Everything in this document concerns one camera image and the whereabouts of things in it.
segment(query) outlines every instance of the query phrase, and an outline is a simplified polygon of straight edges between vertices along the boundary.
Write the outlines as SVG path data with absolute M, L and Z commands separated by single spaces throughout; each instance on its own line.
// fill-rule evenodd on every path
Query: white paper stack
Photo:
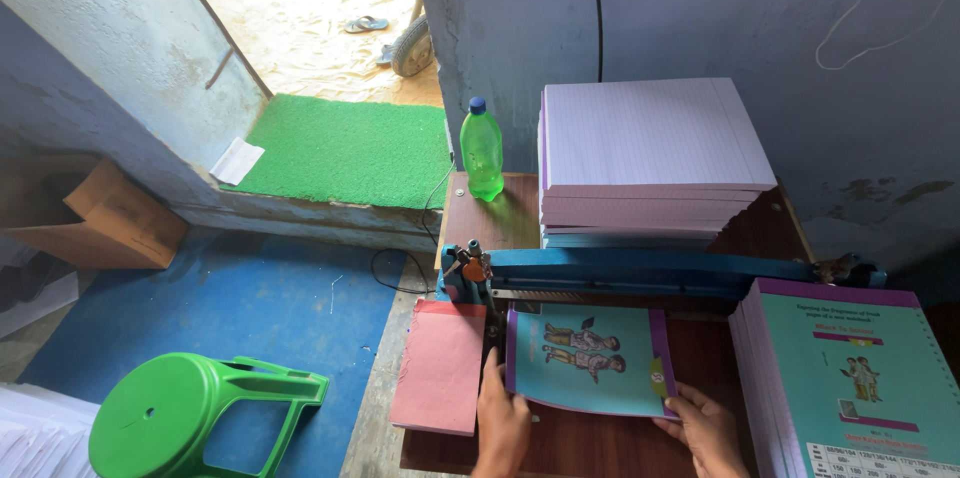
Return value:
M 42 387 L 0 384 L 0 476 L 95 478 L 88 441 L 99 409 Z
M 728 78 L 544 88 L 545 248 L 702 250 L 777 180 Z

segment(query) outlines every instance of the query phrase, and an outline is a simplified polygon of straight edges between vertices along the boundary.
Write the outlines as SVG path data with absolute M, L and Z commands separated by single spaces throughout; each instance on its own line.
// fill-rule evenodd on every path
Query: green doormat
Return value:
M 265 150 L 238 186 L 307 201 L 423 209 L 450 168 L 444 109 L 278 94 L 246 141 Z M 440 186 L 430 208 L 443 208 Z

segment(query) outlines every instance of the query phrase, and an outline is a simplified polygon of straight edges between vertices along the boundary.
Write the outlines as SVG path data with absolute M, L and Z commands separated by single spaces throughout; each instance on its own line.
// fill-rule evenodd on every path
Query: cartoon children illustration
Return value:
M 857 363 L 857 360 L 854 358 L 847 358 L 846 363 L 849 364 L 849 369 L 840 369 L 840 373 L 853 379 L 853 389 L 856 390 L 857 399 L 863 399 L 864 401 L 869 400 L 870 396 L 867 392 L 868 383 L 863 374 L 863 367 Z
M 547 322 L 543 329 L 543 338 L 554 345 L 580 350 L 620 350 L 620 339 L 614 336 L 600 337 L 590 331 L 589 328 L 574 332 L 570 328 L 554 328 Z
M 593 382 L 596 384 L 600 384 L 600 378 L 597 377 L 597 373 L 603 370 L 614 370 L 618 374 L 622 374 L 627 370 L 627 361 L 619 354 L 614 354 L 609 358 L 602 354 L 587 354 L 582 350 L 578 350 L 575 354 L 570 354 L 570 352 L 564 349 L 548 344 L 543 346 L 543 350 L 547 351 L 547 364 L 550 363 L 550 360 L 556 360 L 564 364 L 576 366 L 578 370 L 587 370 L 590 376 L 593 377 Z
M 869 389 L 870 401 L 874 403 L 883 401 L 883 399 L 877 395 L 877 377 L 879 377 L 880 374 L 870 369 L 870 361 L 863 356 L 858 356 L 856 361 L 858 361 L 860 366 L 860 376 L 863 378 L 863 383 L 866 384 Z

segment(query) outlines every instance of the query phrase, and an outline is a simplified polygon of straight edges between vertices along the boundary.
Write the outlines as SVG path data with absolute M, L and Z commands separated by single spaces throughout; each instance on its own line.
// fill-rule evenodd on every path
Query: green plastic stool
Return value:
M 327 377 L 244 356 L 233 361 L 186 352 L 157 356 L 126 375 L 103 401 L 90 431 L 90 465 L 102 478 L 270 478 L 301 411 L 323 404 L 328 384 Z M 204 463 L 213 424 L 238 399 L 290 402 L 259 474 Z

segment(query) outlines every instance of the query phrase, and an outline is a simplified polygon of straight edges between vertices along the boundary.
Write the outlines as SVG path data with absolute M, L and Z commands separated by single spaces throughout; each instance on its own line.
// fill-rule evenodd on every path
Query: black cable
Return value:
M 390 283 L 384 283 L 383 281 L 380 281 L 380 278 L 377 276 L 377 272 L 374 271 L 374 261 L 377 260 L 377 258 L 380 256 L 381 253 L 385 253 L 387 251 L 399 251 L 404 255 L 410 257 L 410 259 L 416 265 L 416 269 L 419 270 L 420 277 L 423 278 L 424 290 L 416 290 L 414 288 L 403 288 L 396 285 L 391 285 Z M 379 251 L 376 251 L 375 253 L 373 253 L 373 255 L 369 258 L 369 274 L 373 277 L 373 280 L 379 283 L 380 285 L 383 285 L 384 287 L 390 287 L 395 291 L 400 291 L 402 293 L 409 293 L 411 295 L 429 295 L 430 293 L 433 293 L 433 290 L 431 290 L 430 286 L 427 284 L 426 274 L 424 273 L 424 269 L 420 266 L 420 263 L 417 261 L 417 258 L 411 255 L 409 251 L 404 251 L 403 249 L 388 247 L 386 249 L 380 249 Z
M 426 204 L 423 205 L 423 211 L 420 212 L 420 224 L 423 226 L 423 230 L 430 235 L 430 240 L 433 241 L 434 246 L 438 246 L 437 238 L 433 237 L 433 233 L 430 232 L 430 228 L 426 226 L 426 209 L 430 206 L 430 200 L 433 199 L 433 194 L 437 193 L 437 190 L 440 189 L 440 186 L 447 181 L 447 178 L 450 177 L 450 173 L 453 173 L 453 167 L 456 166 L 457 162 L 450 157 L 450 168 L 446 171 L 446 174 L 443 175 L 443 178 L 439 181 L 436 187 L 430 191 L 430 196 L 426 197 Z
M 603 8 L 597 0 L 597 47 L 600 59 L 597 61 L 597 82 L 603 82 Z

